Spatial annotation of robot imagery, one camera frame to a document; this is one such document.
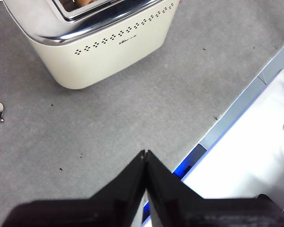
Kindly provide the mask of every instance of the toaster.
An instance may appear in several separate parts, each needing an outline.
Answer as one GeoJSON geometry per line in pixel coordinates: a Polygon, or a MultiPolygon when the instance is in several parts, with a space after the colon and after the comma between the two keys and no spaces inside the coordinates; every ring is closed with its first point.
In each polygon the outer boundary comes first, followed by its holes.
{"type": "Polygon", "coordinates": [[[134,64],[164,42],[179,0],[3,0],[51,75],[88,87],[134,64]]]}

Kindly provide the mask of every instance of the chrome trim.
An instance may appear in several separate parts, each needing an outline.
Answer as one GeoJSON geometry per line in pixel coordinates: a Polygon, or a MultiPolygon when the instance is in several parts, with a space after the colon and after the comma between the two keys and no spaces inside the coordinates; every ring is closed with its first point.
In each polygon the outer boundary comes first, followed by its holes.
{"type": "Polygon", "coordinates": [[[79,18],[68,20],[53,0],[3,0],[3,3],[29,38],[44,45],[59,46],[98,32],[162,1],[165,0],[121,0],[96,11],[91,11],[93,5],[87,5],[82,11],[74,10],[72,16],[67,15],[79,18]]]}

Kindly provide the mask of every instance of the floor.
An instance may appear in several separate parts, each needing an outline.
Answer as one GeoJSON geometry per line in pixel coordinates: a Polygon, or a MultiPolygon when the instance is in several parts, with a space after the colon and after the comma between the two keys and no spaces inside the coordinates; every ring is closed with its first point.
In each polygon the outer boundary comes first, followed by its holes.
{"type": "Polygon", "coordinates": [[[284,1],[183,0],[164,45],[80,91],[59,86],[0,3],[0,224],[94,194],[141,149],[173,170],[284,45],[284,1]]]}

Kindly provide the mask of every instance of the toaster vent hole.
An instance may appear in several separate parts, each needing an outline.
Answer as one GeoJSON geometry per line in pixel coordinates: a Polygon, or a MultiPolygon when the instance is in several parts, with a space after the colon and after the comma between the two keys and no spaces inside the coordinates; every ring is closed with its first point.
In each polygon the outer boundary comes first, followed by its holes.
{"type": "Polygon", "coordinates": [[[110,39],[111,39],[111,40],[114,40],[114,39],[115,39],[115,35],[112,35],[112,36],[110,37],[110,39]]]}
{"type": "Polygon", "coordinates": [[[126,31],[129,33],[131,29],[132,29],[131,27],[128,27],[126,31]]]}
{"type": "Polygon", "coordinates": [[[108,41],[108,40],[107,40],[106,38],[104,38],[103,41],[102,41],[102,43],[103,43],[103,44],[106,44],[107,41],[108,41]]]}
{"type": "Polygon", "coordinates": [[[99,46],[98,42],[95,42],[95,44],[93,45],[93,47],[97,48],[99,46]]]}
{"type": "Polygon", "coordinates": [[[85,51],[89,51],[89,49],[90,49],[90,46],[85,46],[84,48],[85,51]]]}
{"type": "Polygon", "coordinates": [[[123,33],[124,33],[124,31],[120,31],[120,33],[118,35],[121,37],[123,33]]]}

